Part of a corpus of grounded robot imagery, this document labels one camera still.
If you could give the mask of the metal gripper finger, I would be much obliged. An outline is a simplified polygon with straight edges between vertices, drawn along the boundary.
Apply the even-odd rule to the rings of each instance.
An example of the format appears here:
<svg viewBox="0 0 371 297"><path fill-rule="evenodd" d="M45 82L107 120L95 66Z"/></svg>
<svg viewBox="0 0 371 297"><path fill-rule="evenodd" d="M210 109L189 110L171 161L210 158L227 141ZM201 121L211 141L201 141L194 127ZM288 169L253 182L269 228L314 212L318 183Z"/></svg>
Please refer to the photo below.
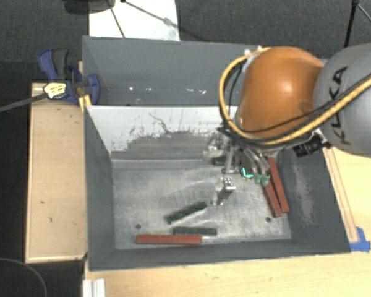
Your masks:
<svg viewBox="0 0 371 297"><path fill-rule="evenodd" d="M203 159L214 166L224 166L227 156L229 138L224 134L213 134L203 150Z"/></svg>
<svg viewBox="0 0 371 297"><path fill-rule="evenodd" d="M236 190L236 186L230 176L222 176L218 180L213 194L213 205L223 205L229 199L232 193Z"/></svg>

